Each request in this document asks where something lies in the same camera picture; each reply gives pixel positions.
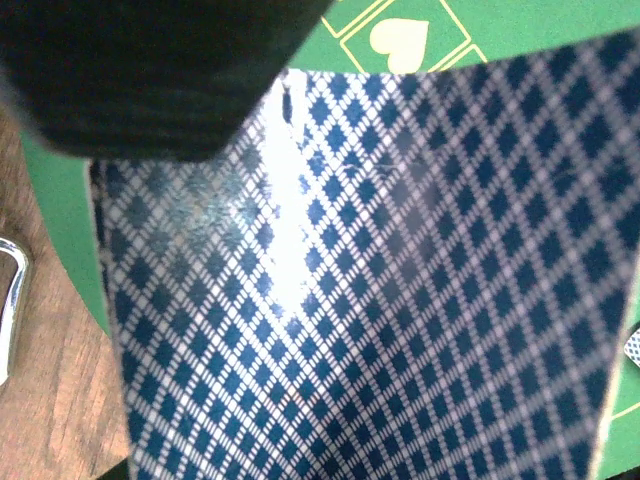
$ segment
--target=curved metal rod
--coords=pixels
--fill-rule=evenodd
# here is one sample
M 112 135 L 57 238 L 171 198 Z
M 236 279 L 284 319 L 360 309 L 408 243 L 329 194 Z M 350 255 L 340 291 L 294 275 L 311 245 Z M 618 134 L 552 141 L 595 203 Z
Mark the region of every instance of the curved metal rod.
M 0 385 L 2 385 L 9 378 L 15 358 L 20 317 L 31 276 L 31 260 L 26 249 L 2 237 L 0 237 L 0 252 L 9 254 L 18 264 L 7 292 L 0 320 Z

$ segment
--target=brown wood grain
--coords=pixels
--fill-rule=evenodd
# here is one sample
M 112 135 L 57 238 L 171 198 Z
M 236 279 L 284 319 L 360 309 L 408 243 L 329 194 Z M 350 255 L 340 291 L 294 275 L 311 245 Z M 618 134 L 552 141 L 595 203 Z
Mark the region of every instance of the brown wood grain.
M 95 477 L 128 450 L 115 359 L 55 254 L 1 112 L 0 236 L 34 260 L 13 375 L 0 387 L 0 479 Z M 5 288 L 13 262 L 0 259 Z

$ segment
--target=wooden surface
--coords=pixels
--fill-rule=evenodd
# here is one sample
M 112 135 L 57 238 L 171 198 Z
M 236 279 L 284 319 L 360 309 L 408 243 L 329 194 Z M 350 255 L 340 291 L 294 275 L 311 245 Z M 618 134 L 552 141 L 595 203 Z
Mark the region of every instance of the wooden surface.
M 2 112 L 0 236 L 22 241 L 35 266 L 13 376 L 0 387 L 0 479 L 93 478 L 127 455 L 116 363 L 51 246 Z M 0 254 L 0 287 L 12 263 Z

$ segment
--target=heart symbol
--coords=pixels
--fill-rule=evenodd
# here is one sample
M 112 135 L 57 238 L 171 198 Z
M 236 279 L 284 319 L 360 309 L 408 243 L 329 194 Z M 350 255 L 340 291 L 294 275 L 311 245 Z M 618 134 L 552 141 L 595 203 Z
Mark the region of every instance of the heart symbol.
M 391 73 L 415 73 L 424 59 L 428 33 L 427 21 L 387 18 L 373 27 L 369 43 L 376 52 L 389 55 Z

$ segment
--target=green table surface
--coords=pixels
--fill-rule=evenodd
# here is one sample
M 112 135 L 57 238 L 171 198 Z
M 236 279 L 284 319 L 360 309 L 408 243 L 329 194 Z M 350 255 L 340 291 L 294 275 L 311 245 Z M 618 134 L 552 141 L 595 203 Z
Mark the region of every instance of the green table surface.
M 439 71 L 638 24 L 637 0 L 338 0 L 290 66 L 336 72 Z M 27 136 L 23 144 L 53 245 L 90 312 L 108 332 L 87 201 L 87 162 L 53 155 Z M 635 315 L 640 320 L 640 309 Z M 621 368 L 599 478 L 640 464 L 640 368 L 628 359 Z

